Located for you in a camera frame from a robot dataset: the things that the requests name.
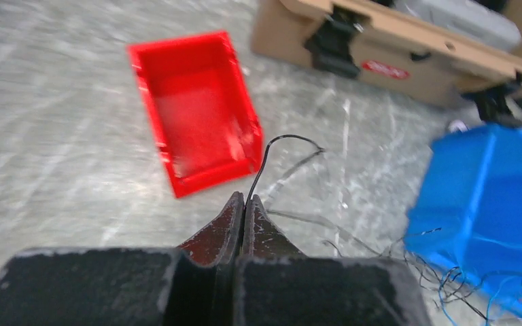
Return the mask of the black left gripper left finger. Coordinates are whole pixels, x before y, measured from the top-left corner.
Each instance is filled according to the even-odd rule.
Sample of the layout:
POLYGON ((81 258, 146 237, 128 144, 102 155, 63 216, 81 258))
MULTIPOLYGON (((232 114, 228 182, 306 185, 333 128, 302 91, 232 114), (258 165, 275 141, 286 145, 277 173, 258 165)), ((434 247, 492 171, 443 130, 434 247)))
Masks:
POLYGON ((227 264, 242 240, 243 211, 243 194, 235 192, 214 219, 178 247, 201 266, 227 264))

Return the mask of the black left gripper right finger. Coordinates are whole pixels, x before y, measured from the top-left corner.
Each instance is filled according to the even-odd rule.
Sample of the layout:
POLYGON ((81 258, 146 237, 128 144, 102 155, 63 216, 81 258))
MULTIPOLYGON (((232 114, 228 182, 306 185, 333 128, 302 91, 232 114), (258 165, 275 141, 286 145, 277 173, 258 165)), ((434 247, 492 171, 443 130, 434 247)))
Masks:
POLYGON ((271 221, 258 195, 247 201, 242 254, 260 258, 305 256, 271 221))

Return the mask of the blue two-compartment plastic bin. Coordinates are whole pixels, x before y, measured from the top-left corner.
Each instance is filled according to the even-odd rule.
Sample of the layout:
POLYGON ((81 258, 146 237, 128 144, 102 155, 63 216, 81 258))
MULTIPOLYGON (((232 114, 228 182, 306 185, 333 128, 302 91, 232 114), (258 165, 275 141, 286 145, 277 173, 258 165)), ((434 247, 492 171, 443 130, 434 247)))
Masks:
POLYGON ((522 128, 488 124, 431 148, 406 250, 522 318, 522 128))

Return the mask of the red plastic bin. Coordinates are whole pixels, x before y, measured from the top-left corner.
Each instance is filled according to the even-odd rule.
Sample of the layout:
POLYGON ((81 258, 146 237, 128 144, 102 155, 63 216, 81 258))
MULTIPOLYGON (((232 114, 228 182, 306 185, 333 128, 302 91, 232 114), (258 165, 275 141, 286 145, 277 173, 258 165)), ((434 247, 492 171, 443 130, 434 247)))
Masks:
POLYGON ((176 198, 259 171, 263 131, 228 32, 136 43, 128 55, 176 198))

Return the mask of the tan plastic toolbox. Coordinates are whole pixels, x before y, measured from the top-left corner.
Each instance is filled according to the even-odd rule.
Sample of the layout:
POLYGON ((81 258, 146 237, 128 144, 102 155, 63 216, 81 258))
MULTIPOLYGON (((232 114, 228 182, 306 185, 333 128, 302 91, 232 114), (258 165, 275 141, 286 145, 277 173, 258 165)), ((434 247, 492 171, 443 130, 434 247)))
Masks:
MULTIPOLYGON (((522 36, 522 1, 503 14, 522 36)), ((522 43, 511 53, 373 1, 261 1, 251 49, 295 65, 338 74, 439 107, 515 82, 522 97, 522 43)))

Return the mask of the grey case in toolbox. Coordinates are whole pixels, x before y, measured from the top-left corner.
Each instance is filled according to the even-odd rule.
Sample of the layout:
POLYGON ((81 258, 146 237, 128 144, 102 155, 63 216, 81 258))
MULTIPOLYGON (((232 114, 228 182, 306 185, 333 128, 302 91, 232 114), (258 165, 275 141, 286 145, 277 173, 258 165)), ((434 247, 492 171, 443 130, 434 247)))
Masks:
POLYGON ((513 21, 476 1, 400 0, 393 8, 505 52, 522 42, 513 21))

